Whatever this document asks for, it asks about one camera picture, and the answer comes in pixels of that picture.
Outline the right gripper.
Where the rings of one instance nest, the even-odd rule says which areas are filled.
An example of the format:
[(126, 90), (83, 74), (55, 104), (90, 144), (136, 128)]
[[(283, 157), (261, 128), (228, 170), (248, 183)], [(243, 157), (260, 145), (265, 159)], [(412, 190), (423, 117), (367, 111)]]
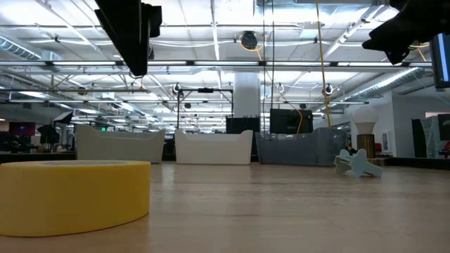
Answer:
[(386, 51), (396, 65), (410, 53), (414, 41), (425, 42), (438, 34), (450, 34), (450, 0), (390, 0), (398, 14), (369, 33), (364, 49)]

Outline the light blue staple remover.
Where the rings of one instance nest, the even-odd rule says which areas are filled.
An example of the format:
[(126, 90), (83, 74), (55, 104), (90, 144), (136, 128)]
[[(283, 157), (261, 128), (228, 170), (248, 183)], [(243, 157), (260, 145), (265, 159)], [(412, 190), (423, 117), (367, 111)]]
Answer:
[(343, 175), (350, 171), (355, 178), (361, 178), (363, 175), (381, 178), (383, 169), (368, 161), (367, 152), (360, 149), (356, 154), (350, 155), (347, 150), (341, 150), (335, 157), (335, 173)]

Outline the yellow tape roll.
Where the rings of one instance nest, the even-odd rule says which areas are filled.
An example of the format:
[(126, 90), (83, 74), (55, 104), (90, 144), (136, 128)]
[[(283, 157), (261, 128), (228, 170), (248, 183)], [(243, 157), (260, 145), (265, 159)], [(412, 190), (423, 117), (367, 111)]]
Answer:
[(0, 235), (98, 231), (149, 213), (150, 162), (69, 160), (0, 164)]

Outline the computer monitor blue screen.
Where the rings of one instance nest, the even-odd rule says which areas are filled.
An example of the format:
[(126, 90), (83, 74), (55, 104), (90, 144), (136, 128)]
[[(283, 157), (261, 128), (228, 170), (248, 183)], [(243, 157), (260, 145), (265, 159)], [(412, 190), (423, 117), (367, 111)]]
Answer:
[(450, 89), (450, 34), (438, 34), (430, 42), (436, 89)]

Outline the clear grey plastic bin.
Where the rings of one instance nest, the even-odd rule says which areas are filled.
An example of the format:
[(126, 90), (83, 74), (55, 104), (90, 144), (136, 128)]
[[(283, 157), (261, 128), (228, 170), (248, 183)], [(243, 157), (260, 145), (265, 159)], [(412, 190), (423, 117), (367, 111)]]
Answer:
[(77, 125), (78, 160), (132, 160), (159, 164), (165, 144), (165, 130), (150, 133), (99, 131)]

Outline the white building column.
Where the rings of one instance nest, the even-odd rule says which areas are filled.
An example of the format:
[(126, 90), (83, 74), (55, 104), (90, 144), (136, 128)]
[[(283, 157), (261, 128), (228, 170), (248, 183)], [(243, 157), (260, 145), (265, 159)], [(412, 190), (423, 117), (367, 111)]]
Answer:
[(260, 116), (260, 80), (258, 72), (234, 74), (234, 117)]

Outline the tall black box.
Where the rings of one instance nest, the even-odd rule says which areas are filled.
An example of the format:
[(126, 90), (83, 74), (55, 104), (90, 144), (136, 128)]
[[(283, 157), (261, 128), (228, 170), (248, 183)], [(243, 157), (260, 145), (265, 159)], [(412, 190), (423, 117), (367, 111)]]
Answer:
[(311, 110), (270, 109), (272, 134), (308, 134), (313, 131)]

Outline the black studio light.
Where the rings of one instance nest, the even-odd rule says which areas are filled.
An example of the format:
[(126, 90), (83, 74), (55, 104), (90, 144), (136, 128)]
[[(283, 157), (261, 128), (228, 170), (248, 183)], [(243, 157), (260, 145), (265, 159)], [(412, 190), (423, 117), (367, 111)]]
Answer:
[(52, 119), (49, 124), (42, 125), (37, 128), (40, 133), (41, 144), (55, 144), (60, 140), (60, 134), (56, 130), (57, 124), (69, 125), (73, 118), (73, 112), (64, 112)]

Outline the smoky brown plastic bin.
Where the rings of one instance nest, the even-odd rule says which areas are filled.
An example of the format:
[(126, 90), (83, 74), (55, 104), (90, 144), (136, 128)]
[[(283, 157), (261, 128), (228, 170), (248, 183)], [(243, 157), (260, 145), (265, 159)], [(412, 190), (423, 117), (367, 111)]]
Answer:
[(255, 133), (260, 164), (330, 167), (335, 157), (346, 148), (347, 134), (343, 130), (321, 127), (309, 134), (292, 138), (264, 138)]

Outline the low black perforated box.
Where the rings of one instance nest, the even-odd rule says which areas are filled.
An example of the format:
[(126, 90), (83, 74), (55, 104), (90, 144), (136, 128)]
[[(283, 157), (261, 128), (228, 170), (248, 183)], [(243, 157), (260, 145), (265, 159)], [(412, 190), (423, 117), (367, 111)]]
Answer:
[(226, 133), (241, 134), (243, 131), (252, 130), (260, 132), (261, 119), (259, 117), (227, 117)]

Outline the white plastic bin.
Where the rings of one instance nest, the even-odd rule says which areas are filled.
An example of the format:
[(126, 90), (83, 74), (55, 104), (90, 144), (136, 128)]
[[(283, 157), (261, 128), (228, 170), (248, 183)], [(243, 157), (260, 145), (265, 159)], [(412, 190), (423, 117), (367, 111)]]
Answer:
[(251, 160), (254, 132), (241, 134), (174, 133), (178, 164), (248, 165)]

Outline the dark purple screen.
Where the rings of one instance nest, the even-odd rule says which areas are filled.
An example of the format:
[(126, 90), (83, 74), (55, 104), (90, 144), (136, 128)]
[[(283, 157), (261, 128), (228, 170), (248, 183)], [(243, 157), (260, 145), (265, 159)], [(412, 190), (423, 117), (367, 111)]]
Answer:
[(34, 136), (36, 124), (34, 122), (9, 122), (9, 133), (14, 136)]

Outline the black metal table frame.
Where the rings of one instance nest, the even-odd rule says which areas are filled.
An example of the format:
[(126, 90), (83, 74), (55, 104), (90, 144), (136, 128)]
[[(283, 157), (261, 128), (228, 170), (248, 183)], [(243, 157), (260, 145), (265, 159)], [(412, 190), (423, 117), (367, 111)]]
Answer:
[[(76, 159), (76, 153), (0, 153), (0, 164), (7, 162)], [(450, 171), (450, 159), (377, 157), (371, 161), (381, 167), (410, 167)]]

